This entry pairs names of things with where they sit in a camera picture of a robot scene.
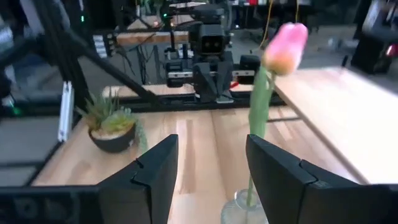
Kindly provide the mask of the potted green succulent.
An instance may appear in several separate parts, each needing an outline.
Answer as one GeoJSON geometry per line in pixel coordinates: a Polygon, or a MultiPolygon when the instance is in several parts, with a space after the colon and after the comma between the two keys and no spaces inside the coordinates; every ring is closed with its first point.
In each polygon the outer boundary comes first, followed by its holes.
{"type": "Polygon", "coordinates": [[[91,94],[84,108],[76,107],[88,127],[93,143],[107,153],[119,153],[137,144],[139,151],[149,147],[143,124],[130,108],[119,104],[119,96],[91,94]]]}

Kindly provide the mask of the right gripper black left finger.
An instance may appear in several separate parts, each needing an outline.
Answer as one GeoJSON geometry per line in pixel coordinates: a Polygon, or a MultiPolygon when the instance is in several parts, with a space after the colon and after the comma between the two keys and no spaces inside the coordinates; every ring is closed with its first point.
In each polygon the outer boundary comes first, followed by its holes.
{"type": "Polygon", "coordinates": [[[167,224],[178,167],[178,136],[171,134],[101,181],[104,224],[167,224]]]}

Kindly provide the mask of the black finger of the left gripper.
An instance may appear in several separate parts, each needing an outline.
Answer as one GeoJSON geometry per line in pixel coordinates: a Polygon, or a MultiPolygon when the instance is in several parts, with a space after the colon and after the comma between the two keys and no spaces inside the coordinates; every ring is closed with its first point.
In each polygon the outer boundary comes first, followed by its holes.
{"type": "Polygon", "coordinates": [[[219,62],[216,74],[217,103],[224,103],[222,95],[229,90],[232,81],[233,63],[219,62]]]}
{"type": "Polygon", "coordinates": [[[193,66],[194,90],[203,103],[215,101],[216,85],[210,73],[209,63],[196,63],[193,66]]]}

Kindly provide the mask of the wooden shelf with black legs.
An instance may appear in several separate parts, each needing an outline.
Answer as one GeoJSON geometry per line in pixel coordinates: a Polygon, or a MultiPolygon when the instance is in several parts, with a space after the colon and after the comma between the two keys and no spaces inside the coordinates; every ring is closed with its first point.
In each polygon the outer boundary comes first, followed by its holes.
{"type": "Polygon", "coordinates": [[[365,184],[398,184],[398,96],[343,67],[275,81],[278,95],[365,184]]]}

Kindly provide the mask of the wooden background table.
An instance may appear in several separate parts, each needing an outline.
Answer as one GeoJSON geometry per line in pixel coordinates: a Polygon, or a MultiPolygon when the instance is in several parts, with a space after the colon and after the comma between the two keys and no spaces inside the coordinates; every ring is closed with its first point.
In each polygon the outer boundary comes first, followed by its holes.
{"type": "MultiPolygon", "coordinates": [[[[140,33],[123,33],[118,34],[116,40],[119,45],[137,45],[143,43],[171,43],[169,32],[140,32],[140,33]]],[[[174,41],[187,42],[187,31],[175,31],[174,41]]]]}

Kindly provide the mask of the pink tulip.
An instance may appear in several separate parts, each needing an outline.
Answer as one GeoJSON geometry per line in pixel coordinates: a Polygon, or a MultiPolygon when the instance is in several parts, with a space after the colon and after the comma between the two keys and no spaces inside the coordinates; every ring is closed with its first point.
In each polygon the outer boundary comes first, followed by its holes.
{"type": "Polygon", "coordinates": [[[304,24],[288,22],[280,27],[267,45],[250,97],[248,120],[251,134],[260,138],[265,136],[275,80],[298,69],[307,40],[308,28],[304,24]]]}

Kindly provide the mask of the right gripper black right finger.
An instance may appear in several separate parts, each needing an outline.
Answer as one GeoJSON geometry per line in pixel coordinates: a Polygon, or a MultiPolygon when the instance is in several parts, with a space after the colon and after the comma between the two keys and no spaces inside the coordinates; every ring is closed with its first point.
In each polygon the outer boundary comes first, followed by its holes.
{"type": "Polygon", "coordinates": [[[246,138],[252,181],[270,224],[298,224],[306,187],[318,178],[303,160],[255,134],[246,138]]]}

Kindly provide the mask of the white plate on frame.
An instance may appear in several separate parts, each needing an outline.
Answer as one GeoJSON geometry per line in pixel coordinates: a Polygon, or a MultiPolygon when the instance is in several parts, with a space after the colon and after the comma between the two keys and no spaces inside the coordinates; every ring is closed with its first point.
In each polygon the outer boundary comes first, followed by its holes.
{"type": "Polygon", "coordinates": [[[58,140],[68,140],[73,124],[74,89],[71,81],[63,83],[62,101],[60,106],[60,117],[58,125],[58,140]]]}

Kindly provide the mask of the ribbed clear glass vase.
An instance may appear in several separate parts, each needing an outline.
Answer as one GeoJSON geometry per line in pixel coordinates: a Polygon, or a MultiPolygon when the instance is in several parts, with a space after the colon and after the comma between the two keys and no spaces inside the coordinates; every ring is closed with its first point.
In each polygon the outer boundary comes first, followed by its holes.
{"type": "Polygon", "coordinates": [[[248,189],[242,189],[234,194],[234,199],[225,203],[221,210],[221,224],[269,224],[261,201],[255,191],[247,205],[248,189]]]}

